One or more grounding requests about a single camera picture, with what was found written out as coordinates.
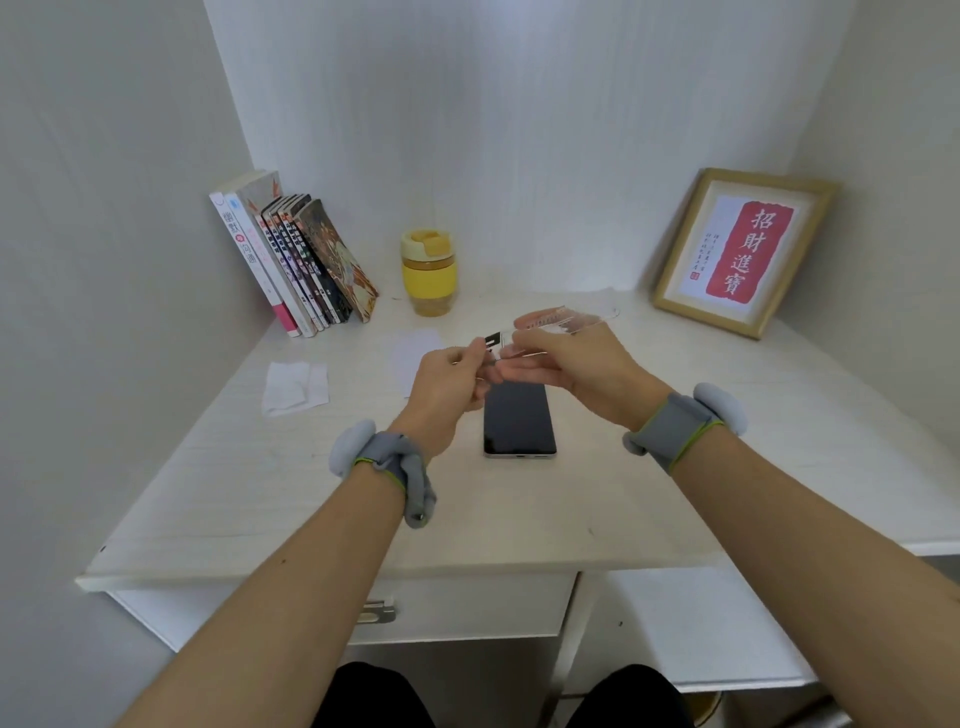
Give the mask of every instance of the left hand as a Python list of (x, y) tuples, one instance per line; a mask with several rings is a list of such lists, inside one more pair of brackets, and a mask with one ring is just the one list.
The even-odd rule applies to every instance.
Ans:
[(407, 406), (388, 430), (417, 443), (425, 460), (436, 457), (450, 447), (460, 417), (483, 406), (490, 384), (480, 378), (481, 370), (491, 364), (492, 355), (479, 337), (468, 347), (425, 354)]

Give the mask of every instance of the wooden picture frame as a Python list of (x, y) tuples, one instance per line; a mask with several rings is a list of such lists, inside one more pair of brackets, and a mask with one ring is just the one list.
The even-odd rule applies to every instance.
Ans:
[(825, 180), (705, 169), (653, 305), (759, 339), (839, 189)]

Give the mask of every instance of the drawer handle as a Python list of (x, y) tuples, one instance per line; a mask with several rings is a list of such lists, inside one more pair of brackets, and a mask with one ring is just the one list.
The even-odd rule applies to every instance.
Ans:
[(396, 619), (396, 607), (384, 601), (368, 601), (357, 618), (357, 624), (386, 624)]

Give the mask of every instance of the red calligraphy banner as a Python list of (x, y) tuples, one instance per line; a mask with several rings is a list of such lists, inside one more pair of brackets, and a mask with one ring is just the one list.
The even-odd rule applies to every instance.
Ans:
[(707, 284), (708, 295), (749, 303), (792, 217), (793, 207), (744, 205)]

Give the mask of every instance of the black phone screen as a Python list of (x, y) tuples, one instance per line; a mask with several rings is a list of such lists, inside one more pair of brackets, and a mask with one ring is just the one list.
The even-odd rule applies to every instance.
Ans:
[(505, 381), (491, 388), (484, 404), (483, 450), (514, 457), (557, 454), (542, 384)]

